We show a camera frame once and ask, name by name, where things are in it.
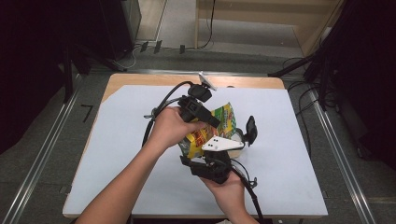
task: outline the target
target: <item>plastic wrapper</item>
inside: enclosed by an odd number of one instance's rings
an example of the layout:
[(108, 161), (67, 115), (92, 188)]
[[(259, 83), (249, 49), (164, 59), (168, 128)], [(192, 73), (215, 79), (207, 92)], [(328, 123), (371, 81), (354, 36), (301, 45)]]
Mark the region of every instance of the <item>plastic wrapper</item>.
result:
[(201, 130), (187, 134), (187, 136), (180, 143), (178, 143), (183, 156), (187, 156), (189, 159), (201, 157), (204, 155), (204, 152), (202, 151), (202, 145), (214, 135), (231, 139), (231, 136), (233, 136), (235, 133), (236, 121), (233, 114), (233, 107), (230, 103), (212, 110), (211, 113), (212, 116), (220, 121), (220, 125), (218, 128), (213, 128), (210, 125), (206, 125)]

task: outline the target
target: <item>metal frame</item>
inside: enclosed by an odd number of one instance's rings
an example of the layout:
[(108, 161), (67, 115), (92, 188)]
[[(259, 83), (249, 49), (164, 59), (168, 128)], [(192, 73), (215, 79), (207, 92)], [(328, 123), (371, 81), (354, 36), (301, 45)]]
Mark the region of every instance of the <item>metal frame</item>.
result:
[(38, 178), (41, 176), (42, 171), (50, 157), (50, 154), (55, 146), (56, 140), (58, 139), (59, 134), (62, 131), (62, 128), (67, 120), (67, 117), (70, 114), (70, 111), (73, 108), (73, 105), (76, 101), (78, 91), (81, 87), (83, 77), (80, 75), (76, 76), (76, 89), (71, 95), (70, 100), (67, 104), (64, 104), (61, 108), (61, 111), (58, 114), (55, 122), (53, 123), (49, 134), (47, 135), (46, 140), (44, 141), (42, 147), (40, 148), (35, 161), (33, 162), (32, 167), (30, 168), (29, 173), (24, 178), (21, 183), (16, 197), (12, 202), (4, 220), (3, 224), (13, 224), (18, 223), (21, 214), (28, 203), (30, 196), (35, 189), (35, 185), (37, 184)]
[[(310, 97), (313, 101), (318, 99), (318, 93), (316, 91), (310, 92)], [(370, 209), (370, 206), (364, 196), (361, 185), (359, 184), (358, 178), (355, 176), (352, 167), (349, 164), (346, 154), (338, 141), (338, 137), (332, 127), (332, 123), (326, 111), (321, 109), (318, 103), (315, 103), (315, 109), (318, 114), (318, 118), (323, 126), (323, 130), (329, 140), (334, 154), (335, 160), (337, 161), (338, 167), (340, 168), (341, 174), (346, 181), (346, 186), (349, 190), (350, 196), (353, 203), (356, 206), (356, 210), (361, 218), (363, 224), (375, 224), (374, 215)]]

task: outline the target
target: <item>white table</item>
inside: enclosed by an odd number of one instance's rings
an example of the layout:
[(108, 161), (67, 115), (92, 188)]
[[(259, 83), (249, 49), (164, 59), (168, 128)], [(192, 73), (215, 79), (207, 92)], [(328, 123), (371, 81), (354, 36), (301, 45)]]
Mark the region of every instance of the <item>white table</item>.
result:
[[(144, 78), (158, 81), (150, 75)], [(169, 78), (184, 80), (183, 76)], [(235, 85), (239, 80), (236, 77), (215, 77), (211, 80), (216, 82), (218, 79), (223, 82), (222, 86), (226, 86), (227, 79), (230, 79), (231, 85), (238, 86)], [(273, 81), (252, 77), (249, 81), (265, 80)], [(64, 204), (66, 217), (78, 217), (134, 157), (141, 147), (149, 122), (143, 116), (149, 114), (172, 88), (126, 85), (118, 89), (109, 84), (109, 91), (106, 91), (100, 106), (89, 143)], [(187, 94), (187, 87), (179, 89), (173, 96), (176, 98), (182, 94)], [(251, 147), (243, 149), (238, 160), (246, 166), (251, 178), (258, 178), (259, 185), (254, 191), (264, 217), (327, 216), (287, 91), (219, 88), (212, 94), (205, 107), (212, 110), (231, 102), (237, 126), (242, 130), (245, 130), (250, 115), (256, 120), (258, 137)], [(139, 196), (133, 217), (224, 217), (213, 195), (197, 176), (191, 175), (189, 167), (181, 164), (179, 155), (180, 148), (175, 146), (159, 159)], [(247, 192), (246, 205), (250, 214), (257, 214)]]

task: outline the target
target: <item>wire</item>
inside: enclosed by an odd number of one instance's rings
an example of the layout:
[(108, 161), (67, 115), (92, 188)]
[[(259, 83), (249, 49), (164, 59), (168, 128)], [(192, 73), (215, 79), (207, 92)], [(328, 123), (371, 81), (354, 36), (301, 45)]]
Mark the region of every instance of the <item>wire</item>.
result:
[(268, 77), (282, 77), (286, 74), (288, 74), (289, 72), (303, 66), (306, 63), (310, 63), (315, 59), (316, 53), (313, 53), (305, 58), (300, 59), (299, 61), (297, 61), (296, 63), (293, 63), (291, 65), (289, 65), (286, 68), (283, 68), (280, 71), (274, 72), (274, 73), (269, 73), (267, 74)]
[(215, 14), (215, 4), (216, 4), (216, 0), (213, 0), (212, 15), (210, 16), (210, 35), (209, 35), (209, 39), (206, 41), (206, 43), (204, 45), (202, 45), (201, 47), (198, 47), (197, 49), (206, 48), (207, 44), (209, 44), (210, 40), (212, 39), (212, 35), (213, 35), (213, 16)]
[(247, 179), (242, 176), (235, 168), (231, 167), (231, 170), (239, 176), (242, 181), (242, 184), (245, 186), (247, 192), (250, 194), (251, 200), (253, 201), (254, 207), (256, 208), (257, 215), (259, 216), (259, 222), (261, 224), (272, 224), (272, 219), (264, 218), (262, 215), (262, 210), (260, 209), (259, 201), (257, 199), (257, 195), (254, 193), (253, 189), (251, 188), (250, 184), (248, 183)]
[(299, 100), (298, 100), (299, 113), (296, 114), (296, 116), (298, 116), (298, 115), (301, 116), (301, 121), (302, 121), (302, 123), (303, 123), (303, 125), (304, 125), (304, 128), (305, 128), (305, 135), (306, 135), (306, 142), (307, 142), (307, 149), (308, 149), (308, 156), (309, 156), (309, 159), (311, 159), (311, 154), (312, 154), (311, 137), (309, 136), (308, 127), (307, 127), (307, 125), (306, 125), (305, 118), (304, 118), (304, 115), (303, 115), (303, 113), (302, 113), (303, 110), (302, 110), (302, 108), (301, 108), (301, 100), (303, 99), (304, 95), (306, 95), (308, 92), (310, 92), (310, 91), (312, 91), (312, 90), (314, 90), (314, 89), (316, 89), (316, 88), (318, 88), (318, 87), (309, 88), (308, 90), (306, 90), (305, 92), (303, 92), (303, 94), (301, 94), (301, 96), (300, 96), (300, 98), (299, 98)]
[(172, 104), (172, 103), (174, 103), (174, 102), (176, 102), (176, 101), (179, 101), (179, 100), (181, 100), (181, 99), (183, 99), (183, 97), (178, 97), (178, 98), (176, 98), (176, 99), (167, 101), (163, 107), (167, 107), (167, 106), (169, 106), (170, 104)]
[(250, 177), (248, 176), (248, 170), (245, 168), (245, 166), (242, 165), (241, 162), (239, 162), (239, 161), (237, 161), (235, 159), (231, 159), (231, 161), (234, 161), (234, 162), (238, 163), (245, 170), (245, 173), (247, 174), (247, 180), (250, 180)]
[(282, 63), (282, 69), (285, 69), (285, 64), (286, 64), (286, 62), (291, 61), (291, 60), (296, 60), (296, 59), (302, 60), (302, 59), (305, 59), (305, 58), (303, 58), (303, 57), (289, 58), (289, 59), (285, 60), (285, 61)]
[(308, 105), (306, 105), (303, 109), (301, 109), (299, 112), (297, 112), (295, 115), (299, 116), (301, 113), (303, 113), (303, 111), (309, 109), (309, 107), (311, 107), (312, 105), (314, 105), (318, 100), (314, 100), (311, 103), (309, 103)]
[(306, 82), (305, 81), (296, 81), (296, 82), (291, 83), (288, 87), (288, 92), (291, 91), (293, 88), (303, 85), (303, 84), (306, 84)]
[(165, 98), (163, 98), (163, 100), (161, 101), (160, 105), (156, 108), (153, 109), (152, 114), (151, 114), (151, 120), (148, 123), (148, 126), (146, 128), (145, 131), (145, 135), (143, 137), (143, 142), (142, 142), (142, 146), (146, 144), (146, 142), (148, 141), (149, 138), (149, 133), (151, 131), (152, 125), (154, 124), (155, 118), (163, 111), (164, 109), (164, 105), (166, 104), (166, 101), (168, 100), (168, 98), (181, 86), (185, 85), (185, 84), (189, 84), (190, 86), (193, 85), (192, 82), (190, 81), (183, 81), (180, 82), (179, 84), (177, 84), (171, 91), (169, 91), (169, 93), (165, 96)]
[(140, 47), (141, 47), (141, 46), (135, 47), (135, 48), (132, 50), (132, 56), (134, 57), (134, 63), (133, 63), (132, 65), (125, 66), (125, 65), (122, 65), (122, 64), (120, 64), (120, 63), (117, 63), (115, 60), (113, 61), (113, 63), (115, 63), (116, 65), (118, 65), (118, 66), (120, 66), (120, 67), (122, 67), (122, 68), (132, 68), (132, 67), (136, 64), (136, 57), (134, 56), (134, 51), (137, 50), (137, 49), (140, 48)]
[[(205, 3), (205, 8), (206, 8), (206, 11), (205, 11), (205, 14), (206, 14), (206, 16), (205, 16), (205, 20), (206, 20), (206, 27), (207, 27), (207, 30), (210, 32), (211, 30), (212, 30), (212, 26), (210, 26), (209, 25), (209, 20), (207, 19), (207, 7), (206, 7), (206, 1), (204, 1), (204, 3)], [(202, 50), (210, 50), (210, 49), (212, 49), (212, 47), (215, 45), (215, 42), (214, 41), (212, 41), (212, 45), (210, 46), (210, 48), (209, 49), (202, 49)]]

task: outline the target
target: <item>hand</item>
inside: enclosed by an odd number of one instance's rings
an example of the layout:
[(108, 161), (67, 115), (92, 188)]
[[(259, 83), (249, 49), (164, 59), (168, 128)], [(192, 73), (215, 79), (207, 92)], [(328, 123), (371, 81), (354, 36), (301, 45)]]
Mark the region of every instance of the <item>hand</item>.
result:
[(230, 172), (227, 181), (221, 185), (208, 179), (201, 180), (213, 193), (219, 208), (233, 224), (257, 223), (246, 210), (245, 187), (238, 175)]
[(179, 143), (188, 133), (205, 127), (201, 121), (186, 123), (179, 114), (179, 107), (166, 107), (155, 119), (148, 143), (165, 150)]

